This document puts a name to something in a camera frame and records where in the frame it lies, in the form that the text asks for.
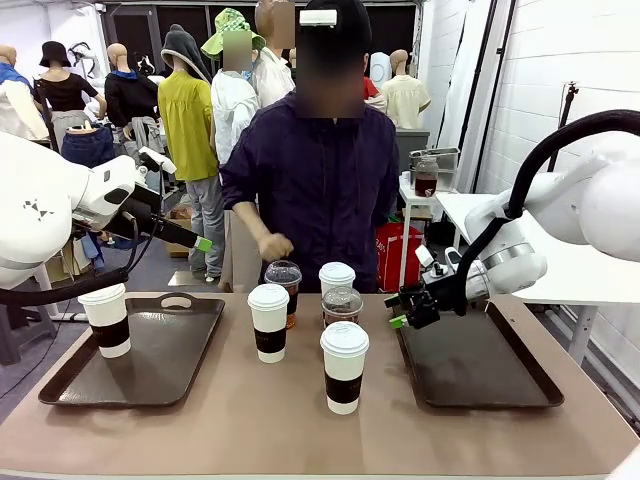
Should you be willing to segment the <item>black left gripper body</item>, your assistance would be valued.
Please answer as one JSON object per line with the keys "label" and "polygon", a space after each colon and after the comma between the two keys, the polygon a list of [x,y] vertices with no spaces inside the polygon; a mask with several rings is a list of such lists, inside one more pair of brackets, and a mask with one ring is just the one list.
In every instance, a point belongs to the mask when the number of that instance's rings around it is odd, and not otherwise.
{"label": "black left gripper body", "polygon": [[162,197],[158,193],[136,184],[132,194],[120,205],[117,213],[107,223],[104,230],[127,239],[133,239],[133,224],[125,217],[126,214],[129,214],[136,220],[139,233],[153,235],[164,241],[172,240],[173,231],[170,223],[160,214],[161,200]]}

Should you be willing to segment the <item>brown plastic serving tray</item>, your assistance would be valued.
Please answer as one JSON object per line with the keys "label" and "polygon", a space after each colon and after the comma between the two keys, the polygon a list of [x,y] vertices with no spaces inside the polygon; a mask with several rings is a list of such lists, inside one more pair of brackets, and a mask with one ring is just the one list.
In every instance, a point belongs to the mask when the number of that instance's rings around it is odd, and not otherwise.
{"label": "brown plastic serving tray", "polygon": [[466,410],[548,409],[564,395],[494,303],[396,330],[416,401]]}
{"label": "brown plastic serving tray", "polygon": [[221,298],[171,292],[126,300],[131,349],[107,359],[93,336],[42,387],[47,405],[168,407],[189,392],[224,311]]}

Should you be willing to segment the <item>large white table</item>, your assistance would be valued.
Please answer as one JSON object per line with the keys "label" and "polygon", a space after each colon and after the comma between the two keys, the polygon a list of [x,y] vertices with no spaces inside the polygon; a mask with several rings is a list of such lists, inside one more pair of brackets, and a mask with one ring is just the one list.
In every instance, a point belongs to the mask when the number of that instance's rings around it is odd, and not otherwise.
{"label": "large white table", "polygon": [[508,220],[496,195],[439,193],[436,198],[457,234],[481,247],[471,259],[482,262],[491,295],[582,308],[569,345],[576,362],[584,357],[600,306],[640,305],[640,263],[558,240],[527,212]]}

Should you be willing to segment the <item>person in purple jacket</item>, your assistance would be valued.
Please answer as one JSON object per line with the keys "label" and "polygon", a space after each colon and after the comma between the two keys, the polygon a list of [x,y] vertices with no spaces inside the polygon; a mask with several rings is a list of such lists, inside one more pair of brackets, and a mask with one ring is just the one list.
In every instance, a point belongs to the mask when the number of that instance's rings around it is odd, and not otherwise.
{"label": "person in purple jacket", "polygon": [[335,27],[299,27],[296,86],[260,109],[222,166],[224,205],[253,201],[271,233],[293,244],[300,289],[317,293],[328,262],[376,291],[376,231],[399,190],[396,129],[364,100],[364,57],[372,34],[362,0],[310,0],[336,9]]}

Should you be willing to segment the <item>small cardboard box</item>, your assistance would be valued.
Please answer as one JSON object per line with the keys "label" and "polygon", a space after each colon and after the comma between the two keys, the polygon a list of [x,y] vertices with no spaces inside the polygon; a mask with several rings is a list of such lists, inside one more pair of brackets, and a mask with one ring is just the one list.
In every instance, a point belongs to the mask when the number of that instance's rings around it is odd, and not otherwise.
{"label": "small cardboard box", "polygon": [[164,241],[167,252],[172,258],[186,258],[194,247],[197,234],[191,225],[192,207],[181,203],[172,208],[166,215]]}

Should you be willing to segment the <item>person's right forearm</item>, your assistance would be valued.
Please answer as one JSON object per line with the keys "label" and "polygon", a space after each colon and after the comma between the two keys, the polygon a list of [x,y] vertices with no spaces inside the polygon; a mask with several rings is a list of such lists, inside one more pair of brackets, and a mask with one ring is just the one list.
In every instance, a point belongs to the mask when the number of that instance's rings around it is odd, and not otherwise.
{"label": "person's right forearm", "polygon": [[271,232],[262,221],[256,204],[253,201],[238,202],[233,206],[233,211],[245,224],[257,245],[262,248]]}

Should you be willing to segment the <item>clear dome-lid iced coffee cup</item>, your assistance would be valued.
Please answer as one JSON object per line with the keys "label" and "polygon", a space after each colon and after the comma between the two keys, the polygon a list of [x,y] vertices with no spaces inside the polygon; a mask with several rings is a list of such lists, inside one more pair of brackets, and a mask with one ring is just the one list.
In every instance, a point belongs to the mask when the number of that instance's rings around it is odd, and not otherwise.
{"label": "clear dome-lid iced coffee cup", "polygon": [[302,280],[300,268],[294,262],[276,260],[267,266],[263,280],[266,283],[281,285],[289,294],[286,328],[293,328],[296,323],[299,286]]}
{"label": "clear dome-lid iced coffee cup", "polygon": [[339,286],[331,288],[325,293],[321,306],[325,327],[341,321],[358,324],[364,301],[354,288]]}

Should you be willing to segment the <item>mannequin with green checked hat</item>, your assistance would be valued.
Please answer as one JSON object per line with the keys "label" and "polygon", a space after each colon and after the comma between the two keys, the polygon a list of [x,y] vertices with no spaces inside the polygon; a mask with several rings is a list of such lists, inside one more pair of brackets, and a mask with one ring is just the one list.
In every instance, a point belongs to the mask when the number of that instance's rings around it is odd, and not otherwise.
{"label": "mannequin with green checked hat", "polygon": [[211,102],[215,125],[215,151],[221,165],[227,163],[242,131],[260,108],[249,81],[257,54],[265,39],[251,30],[243,14],[223,9],[214,20],[214,34],[201,51],[216,63]]}

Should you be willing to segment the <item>black tripod stand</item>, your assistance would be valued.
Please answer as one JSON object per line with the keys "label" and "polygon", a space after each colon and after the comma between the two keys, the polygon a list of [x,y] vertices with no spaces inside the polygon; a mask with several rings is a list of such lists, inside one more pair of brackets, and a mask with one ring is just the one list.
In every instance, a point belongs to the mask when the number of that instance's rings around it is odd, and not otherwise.
{"label": "black tripod stand", "polygon": [[[576,81],[570,81],[563,85],[562,98],[560,103],[560,115],[559,115],[559,122],[558,122],[559,129],[563,128],[568,123],[572,103],[578,93],[579,93],[579,88],[577,86]],[[559,155],[559,150],[556,149],[553,152],[553,154],[550,156],[548,167],[547,167],[548,172],[553,172],[555,170],[558,155]]]}

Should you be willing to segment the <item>person's right hand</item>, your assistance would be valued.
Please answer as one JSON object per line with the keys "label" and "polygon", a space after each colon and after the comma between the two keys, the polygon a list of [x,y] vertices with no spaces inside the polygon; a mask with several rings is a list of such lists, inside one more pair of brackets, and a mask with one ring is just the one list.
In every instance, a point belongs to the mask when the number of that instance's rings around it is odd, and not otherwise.
{"label": "person's right hand", "polygon": [[258,240],[258,250],[266,262],[288,257],[294,250],[292,242],[281,233],[269,233]]}

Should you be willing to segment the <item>mannequin with black hat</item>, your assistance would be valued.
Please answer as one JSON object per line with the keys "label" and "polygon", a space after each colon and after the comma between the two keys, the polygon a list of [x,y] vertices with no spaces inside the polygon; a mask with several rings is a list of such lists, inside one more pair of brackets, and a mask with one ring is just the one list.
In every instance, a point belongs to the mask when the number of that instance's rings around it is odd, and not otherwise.
{"label": "mannequin with black hat", "polygon": [[43,43],[39,65],[46,71],[38,77],[39,87],[34,86],[35,100],[41,106],[49,104],[57,146],[62,149],[67,129],[83,126],[89,120],[84,112],[87,102],[83,95],[98,102],[96,117],[100,120],[105,117],[107,102],[84,77],[68,71],[71,63],[63,44]]}

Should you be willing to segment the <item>mannequin torso in blue jeans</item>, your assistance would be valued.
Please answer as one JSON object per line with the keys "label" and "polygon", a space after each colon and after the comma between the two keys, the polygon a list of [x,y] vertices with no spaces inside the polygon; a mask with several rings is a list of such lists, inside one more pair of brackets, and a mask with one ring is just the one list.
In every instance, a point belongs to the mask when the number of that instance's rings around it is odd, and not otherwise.
{"label": "mannequin torso in blue jeans", "polygon": [[113,134],[108,126],[91,124],[88,129],[70,127],[63,137],[61,156],[75,164],[94,168],[116,157]]}

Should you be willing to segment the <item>glass jar with dark liquid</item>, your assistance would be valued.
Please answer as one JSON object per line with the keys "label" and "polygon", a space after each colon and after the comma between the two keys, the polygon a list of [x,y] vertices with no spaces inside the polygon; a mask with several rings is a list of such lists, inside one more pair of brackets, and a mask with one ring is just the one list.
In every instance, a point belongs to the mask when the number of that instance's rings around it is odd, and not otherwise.
{"label": "glass jar with dark liquid", "polygon": [[437,187],[439,168],[433,156],[420,159],[414,168],[414,192],[417,196],[431,197]]}

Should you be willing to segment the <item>mannequin in yellow-green shirt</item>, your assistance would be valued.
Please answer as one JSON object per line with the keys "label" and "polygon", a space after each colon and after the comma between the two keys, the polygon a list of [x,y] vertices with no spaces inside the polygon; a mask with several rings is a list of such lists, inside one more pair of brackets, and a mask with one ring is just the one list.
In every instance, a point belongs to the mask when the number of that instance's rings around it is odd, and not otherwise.
{"label": "mannequin in yellow-green shirt", "polygon": [[192,229],[212,243],[208,252],[192,248],[189,264],[212,283],[222,274],[225,252],[219,162],[211,146],[212,77],[195,39],[179,24],[173,24],[166,34],[161,56],[172,70],[159,84],[158,107],[175,176],[186,184]]}

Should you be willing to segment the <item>grey plastic stool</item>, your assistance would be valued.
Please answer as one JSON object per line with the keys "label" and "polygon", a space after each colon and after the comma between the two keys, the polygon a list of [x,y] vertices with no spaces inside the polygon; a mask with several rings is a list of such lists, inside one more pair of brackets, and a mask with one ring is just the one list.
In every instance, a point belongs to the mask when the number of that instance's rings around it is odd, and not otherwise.
{"label": "grey plastic stool", "polygon": [[21,361],[20,349],[40,337],[53,338],[55,325],[45,306],[15,307],[0,305],[0,365]]}

